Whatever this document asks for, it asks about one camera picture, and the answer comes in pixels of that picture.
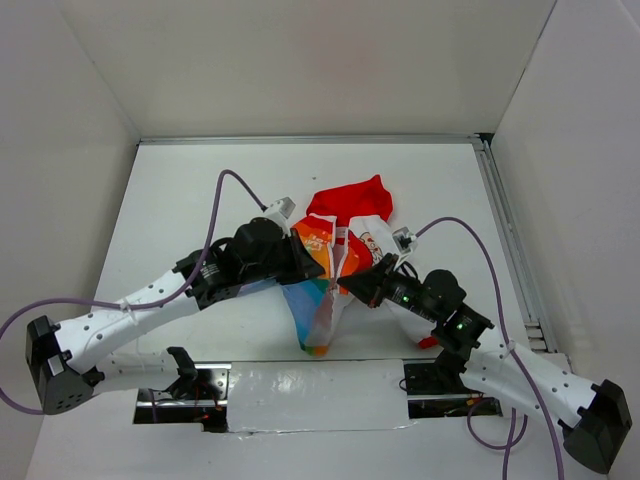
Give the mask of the white and red kids jacket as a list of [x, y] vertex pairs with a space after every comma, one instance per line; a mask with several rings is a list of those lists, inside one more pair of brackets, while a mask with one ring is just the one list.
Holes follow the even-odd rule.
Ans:
[[294, 320], [300, 348], [324, 356], [344, 309], [354, 296], [337, 284], [342, 276], [374, 266], [400, 250], [388, 221], [393, 197], [381, 176], [316, 192], [294, 224], [303, 245], [325, 274], [280, 288]]

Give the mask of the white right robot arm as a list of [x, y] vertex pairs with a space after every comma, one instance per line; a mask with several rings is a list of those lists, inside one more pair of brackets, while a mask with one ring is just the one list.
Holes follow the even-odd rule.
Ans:
[[397, 256], [342, 276], [337, 283], [371, 308], [389, 301], [433, 323], [442, 351], [436, 379], [448, 392], [482, 392], [562, 431], [564, 450], [578, 463], [607, 474], [632, 419], [624, 391], [605, 380], [595, 384], [502, 338], [489, 319], [465, 304], [465, 291], [447, 270], [423, 280], [399, 272]]

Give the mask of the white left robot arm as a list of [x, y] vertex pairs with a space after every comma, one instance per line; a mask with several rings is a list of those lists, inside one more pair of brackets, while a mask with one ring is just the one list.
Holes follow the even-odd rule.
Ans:
[[100, 393], [132, 389], [139, 380], [172, 399], [207, 392], [218, 400], [216, 387], [206, 383], [208, 374], [197, 369], [185, 348], [137, 355], [121, 354], [119, 348], [216, 303], [324, 273], [296, 230], [257, 217], [233, 236], [192, 252], [113, 309], [58, 323], [41, 316], [27, 326], [26, 361], [42, 411], [61, 414]]

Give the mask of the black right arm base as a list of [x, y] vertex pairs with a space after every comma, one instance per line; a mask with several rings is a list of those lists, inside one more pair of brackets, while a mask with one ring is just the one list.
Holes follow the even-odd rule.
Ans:
[[406, 394], [412, 420], [502, 415], [497, 400], [465, 387], [434, 359], [404, 360], [403, 372], [398, 387]]

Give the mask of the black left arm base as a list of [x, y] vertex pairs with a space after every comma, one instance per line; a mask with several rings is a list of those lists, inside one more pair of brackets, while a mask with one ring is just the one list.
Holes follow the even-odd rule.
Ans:
[[169, 381], [138, 391], [133, 423], [197, 424], [208, 433], [227, 432], [231, 368], [229, 363], [197, 362], [182, 347], [168, 348], [160, 371]]

